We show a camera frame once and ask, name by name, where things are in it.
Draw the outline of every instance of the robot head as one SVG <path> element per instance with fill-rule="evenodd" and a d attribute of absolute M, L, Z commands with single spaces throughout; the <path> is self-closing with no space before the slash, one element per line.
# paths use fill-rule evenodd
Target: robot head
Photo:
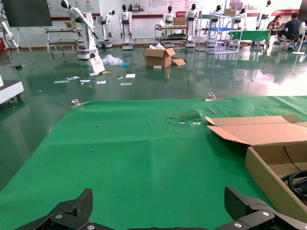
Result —
<path fill-rule="evenodd" d="M 69 3 L 67 0 L 62 0 L 61 1 L 61 6 L 65 9 L 68 9 L 69 8 Z"/>

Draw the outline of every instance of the green tablecloth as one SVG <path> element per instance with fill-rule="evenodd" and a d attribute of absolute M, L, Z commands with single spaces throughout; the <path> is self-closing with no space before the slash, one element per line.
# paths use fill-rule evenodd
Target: green tablecloth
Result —
<path fill-rule="evenodd" d="M 247 146 L 221 139 L 203 117 L 295 113 L 307 121 L 306 101 L 106 101 L 72 108 L 0 193 L 1 229 L 44 216 L 85 188 L 94 193 L 90 221 L 117 230 L 213 229 L 231 221 L 226 185 L 268 200 L 244 167 Z"/>
<path fill-rule="evenodd" d="M 240 39 L 241 32 L 234 32 L 233 33 L 233 40 Z M 252 40 L 252 41 L 259 41 L 259 40 L 268 40 L 270 36 L 270 31 L 268 30 L 247 30 L 243 31 L 241 40 Z"/>

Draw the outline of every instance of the green floor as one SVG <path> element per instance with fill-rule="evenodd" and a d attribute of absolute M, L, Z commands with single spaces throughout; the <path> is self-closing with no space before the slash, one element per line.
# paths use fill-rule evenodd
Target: green floor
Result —
<path fill-rule="evenodd" d="M 187 61 L 184 68 L 171 66 L 160 71 L 145 67 L 143 48 L 111 52 L 129 67 L 106 65 L 112 74 L 89 77 L 86 61 L 78 61 L 75 54 L 55 55 L 47 51 L 13 53 L 14 64 L 24 65 L 16 71 L 6 57 L 1 57 L 0 74 L 4 80 L 21 79 L 24 85 L 22 101 L 0 105 L 0 190 L 16 174 L 37 146 L 72 106 L 71 100 L 152 100 L 207 98 L 209 92 L 217 97 L 252 95 L 305 95 L 306 60 L 286 53 L 270 56 L 250 52 L 237 55 L 206 55 L 194 51 L 177 52 Z M 134 80 L 118 80 L 135 73 Z M 66 77 L 106 80 L 106 84 L 81 85 L 78 80 L 53 84 Z M 120 86 L 132 82 L 131 86 Z"/>

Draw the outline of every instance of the black shirt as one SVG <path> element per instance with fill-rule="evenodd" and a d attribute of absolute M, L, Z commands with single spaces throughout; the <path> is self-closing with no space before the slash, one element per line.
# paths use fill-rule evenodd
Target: black shirt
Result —
<path fill-rule="evenodd" d="M 288 32 L 292 34 L 292 36 L 296 39 L 299 37 L 299 28 L 301 27 L 301 21 L 298 19 L 292 19 L 291 21 L 288 21 L 285 29 L 288 28 Z"/>

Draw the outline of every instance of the woman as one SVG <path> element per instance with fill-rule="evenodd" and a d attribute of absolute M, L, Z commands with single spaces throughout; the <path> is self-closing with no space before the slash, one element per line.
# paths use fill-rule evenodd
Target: woman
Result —
<path fill-rule="evenodd" d="M 275 29 L 275 28 L 279 28 L 280 27 L 280 20 L 282 19 L 282 17 L 280 15 L 277 15 L 273 21 L 271 21 L 268 24 L 267 29 Z"/>

